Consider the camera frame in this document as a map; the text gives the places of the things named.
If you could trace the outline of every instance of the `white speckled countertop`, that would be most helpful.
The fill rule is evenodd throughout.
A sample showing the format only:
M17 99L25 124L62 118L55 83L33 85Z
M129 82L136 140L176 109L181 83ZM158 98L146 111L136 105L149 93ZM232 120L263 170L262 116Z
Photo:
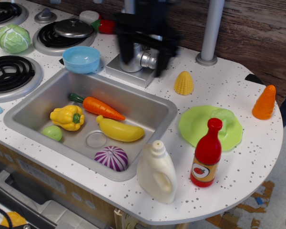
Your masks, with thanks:
M25 6L30 13L20 26L27 29L32 38L36 30L44 26L35 23L34 16L45 7L25 0L15 2ZM71 16L58 10L52 11L58 16L56 21ZM92 47L101 52L101 65L96 73L125 83L105 72L105 65L118 54L115 36L98 34ZM163 75L154 79L146 89L129 84L168 99L178 107L177 117L161 139L171 155L178 179L175 200L171 204L153 199L140 187L136 177L123 182L112 181L7 128L3 122L4 115L23 98L0 103L4 110L0 114L0 142L151 225L201 220L230 209L250 196L271 172L283 140L282 118L277 105L271 119L261 121L253 117L251 110L265 86L246 81L245 77L251 73L248 69L220 58L216 65L204 67L195 62L197 54L196 51L181 48L180 55L171 61ZM9 53L0 48L0 56L4 55ZM43 55L32 44L21 55L41 65L44 74L42 83L63 68L59 63L61 57ZM191 95L179 95L173 89L182 71L188 71L194 80ZM230 109L244 129L242 142L233 150L223 152L215 182L208 188L198 188L191 183L189 176L194 147L182 138L178 128L181 114L200 105Z

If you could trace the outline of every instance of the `pot lid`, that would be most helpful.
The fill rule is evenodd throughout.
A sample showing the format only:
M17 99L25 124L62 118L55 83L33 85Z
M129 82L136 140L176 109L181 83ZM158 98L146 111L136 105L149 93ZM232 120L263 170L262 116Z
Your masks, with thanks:
M77 18L59 21L54 25L53 29L58 35L70 38L88 37L94 31L92 26Z

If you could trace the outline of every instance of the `sink drain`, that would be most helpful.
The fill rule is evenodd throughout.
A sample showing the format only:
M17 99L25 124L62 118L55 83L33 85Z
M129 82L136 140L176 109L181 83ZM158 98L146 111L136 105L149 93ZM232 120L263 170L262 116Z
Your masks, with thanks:
M100 148L107 142L107 136L102 132L93 132L86 139L87 145L91 148Z

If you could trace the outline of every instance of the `wooden wall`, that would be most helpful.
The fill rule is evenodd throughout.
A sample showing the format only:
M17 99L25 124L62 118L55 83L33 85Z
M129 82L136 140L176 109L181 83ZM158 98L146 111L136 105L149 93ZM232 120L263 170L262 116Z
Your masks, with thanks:
M120 12L123 0L30 0L48 7L79 15L84 10L99 12L112 19ZM171 7L169 20L184 35L181 46L201 51L209 0L180 0ZM277 88L279 105L286 96L286 0L226 0L215 54L241 63L265 85Z

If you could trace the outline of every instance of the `orange cone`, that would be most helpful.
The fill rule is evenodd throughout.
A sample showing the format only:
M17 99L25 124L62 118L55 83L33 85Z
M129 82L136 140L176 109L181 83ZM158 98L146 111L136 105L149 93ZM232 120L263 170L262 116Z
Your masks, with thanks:
M276 87L267 86L252 109L254 117L262 120L271 118L276 102Z

